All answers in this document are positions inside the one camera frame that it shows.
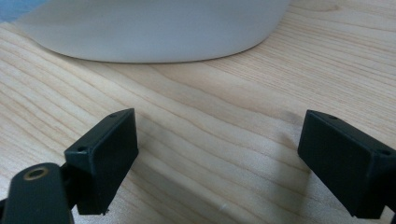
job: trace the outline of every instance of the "black plastic part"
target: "black plastic part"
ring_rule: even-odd
[[[308,110],[298,153],[347,211],[380,218],[395,211],[396,152],[346,122]]]
[[[72,169],[65,163],[61,166],[62,178],[64,179],[64,189],[66,190],[67,202],[69,209],[71,210],[82,197],[82,189],[84,187],[80,186],[78,180],[82,176],[73,176]]]
[[[68,192],[79,191],[80,214],[106,213],[137,154],[133,109],[107,116],[64,152],[64,172],[77,182],[71,186],[78,186]]]
[[[12,178],[3,223],[73,223],[58,165],[41,163]]]
[[[4,214],[4,209],[6,208],[6,201],[7,199],[3,199],[0,201],[0,224],[3,223],[3,214]]]

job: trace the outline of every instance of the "screw hole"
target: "screw hole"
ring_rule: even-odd
[[[24,176],[23,179],[30,181],[30,180],[36,180],[38,178],[43,177],[44,175],[46,175],[49,172],[49,169],[47,169],[47,167],[42,166],[42,167],[38,167],[35,168],[33,170],[30,170],[29,172],[27,172]]]
[[[385,156],[390,156],[390,154],[392,154],[391,152],[385,149],[379,149],[378,152]]]
[[[78,152],[83,152],[83,151],[87,151],[87,150],[88,150],[88,147],[79,147],[77,149]]]

